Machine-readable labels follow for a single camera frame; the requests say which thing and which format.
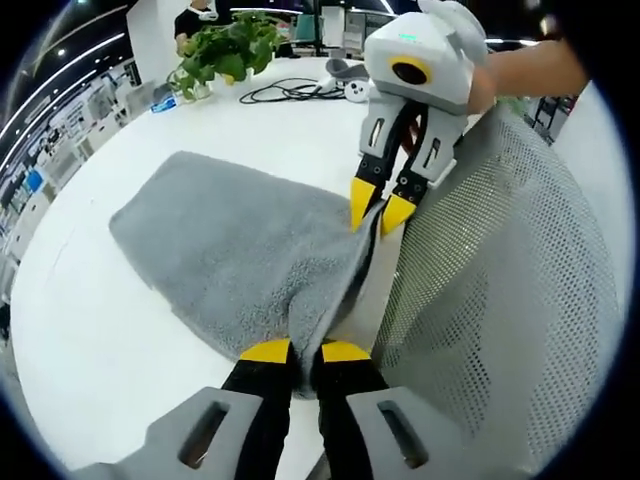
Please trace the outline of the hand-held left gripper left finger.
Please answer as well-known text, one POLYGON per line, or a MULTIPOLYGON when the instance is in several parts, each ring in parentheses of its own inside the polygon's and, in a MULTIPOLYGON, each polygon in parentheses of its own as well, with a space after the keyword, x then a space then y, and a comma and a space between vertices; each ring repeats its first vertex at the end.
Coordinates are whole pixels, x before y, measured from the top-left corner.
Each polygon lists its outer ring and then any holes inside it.
POLYGON ((76 479, 274 479, 289 432, 293 347, 243 352, 220 388, 206 387, 153 422, 142 447, 76 479))

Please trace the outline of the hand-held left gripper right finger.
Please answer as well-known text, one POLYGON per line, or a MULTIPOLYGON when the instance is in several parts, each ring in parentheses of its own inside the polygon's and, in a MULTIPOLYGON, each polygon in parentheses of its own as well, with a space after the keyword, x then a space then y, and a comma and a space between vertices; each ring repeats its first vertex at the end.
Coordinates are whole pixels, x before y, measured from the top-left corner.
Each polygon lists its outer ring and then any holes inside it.
POLYGON ((406 387, 391 387, 369 354, 327 341, 314 388, 333 479, 525 479, 472 454, 453 421, 406 387))

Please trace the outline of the person's right hand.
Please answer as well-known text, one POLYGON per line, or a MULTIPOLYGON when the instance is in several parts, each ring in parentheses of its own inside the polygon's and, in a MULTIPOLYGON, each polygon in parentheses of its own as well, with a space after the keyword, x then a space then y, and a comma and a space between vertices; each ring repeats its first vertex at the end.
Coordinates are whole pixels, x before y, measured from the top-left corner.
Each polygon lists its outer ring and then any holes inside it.
POLYGON ((468 114, 484 113, 495 104, 499 65, 500 56, 498 53, 489 54, 484 64, 475 65, 467 105, 468 114))

